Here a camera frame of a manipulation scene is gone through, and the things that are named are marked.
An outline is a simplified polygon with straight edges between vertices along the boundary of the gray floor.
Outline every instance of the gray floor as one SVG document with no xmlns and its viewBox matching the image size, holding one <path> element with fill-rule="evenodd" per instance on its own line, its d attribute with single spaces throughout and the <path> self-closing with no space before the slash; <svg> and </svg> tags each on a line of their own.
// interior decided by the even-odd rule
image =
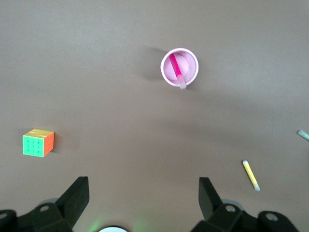
<svg viewBox="0 0 309 232">
<path fill-rule="evenodd" d="M 2 0 L 0 207 L 22 215 L 87 175 L 76 232 L 189 232 L 208 176 L 307 231 L 308 22 L 305 0 Z M 160 73 L 176 47 L 200 64 L 186 90 Z M 45 158 L 22 155 L 33 128 L 56 133 Z"/>
</svg>

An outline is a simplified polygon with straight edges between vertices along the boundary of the pink marker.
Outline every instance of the pink marker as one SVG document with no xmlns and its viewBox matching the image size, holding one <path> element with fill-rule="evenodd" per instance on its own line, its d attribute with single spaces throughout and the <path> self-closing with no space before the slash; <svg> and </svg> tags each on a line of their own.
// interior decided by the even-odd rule
<svg viewBox="0 0 309 232">
<path fill-rule="evenodd" d="M 170 62 L 172 63 L 174 72 L 175 72 L 176 77 L 177 77 L 177 80 L 178 80 L 178 82 L 179 82 L 179 87 L 180 87 L 181 89 L 187 88 L 187 84 L 185 83 L 185 81 L 184 81 L 184 79 L 183 79 L 182 72 L 180 71 L 180 68 L 179 68 L 179 66 L 178 66 L 176 57 L 175 57 L 175 55 L 174 55 L 173 53 L 170 54 L 169 60 L 170 60 Z"/>
</svg>

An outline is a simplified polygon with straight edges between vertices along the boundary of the cube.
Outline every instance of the cube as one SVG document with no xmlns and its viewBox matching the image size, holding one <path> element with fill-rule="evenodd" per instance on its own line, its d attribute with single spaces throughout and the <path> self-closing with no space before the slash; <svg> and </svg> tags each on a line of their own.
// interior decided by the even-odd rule
<svg viewBox="0 0 309 232">
<path fill-rule="evenodd" d="M 44 157 L 54 148 L 53 131 L 33 129 L 23 135 L 23 154 Z"/>
</svg>

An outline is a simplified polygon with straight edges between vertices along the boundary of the rubik's cube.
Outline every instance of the rubik's cube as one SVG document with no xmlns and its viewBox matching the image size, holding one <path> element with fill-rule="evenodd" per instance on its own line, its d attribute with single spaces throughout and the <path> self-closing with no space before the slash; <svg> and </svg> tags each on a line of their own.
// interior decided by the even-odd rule
<svg viewBox="0 0 309 232">
<path fill-rule="evenodd" d="M 44 157 L 54 148 L 54 132 L 33 129 L 23 135 L 23 154 Z"/>
</svg>

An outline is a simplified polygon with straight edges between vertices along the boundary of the green cube face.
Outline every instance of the green cube face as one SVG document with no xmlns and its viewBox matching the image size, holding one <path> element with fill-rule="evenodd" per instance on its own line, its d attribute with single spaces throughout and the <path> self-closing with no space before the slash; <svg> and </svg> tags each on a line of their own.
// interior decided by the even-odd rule
<svg viewBox="0 0 309 232">
<path fill-rule="evenodd" d="M 24 135 L 23 154 L 44 157 L 44 139 Z"/>
</svg>

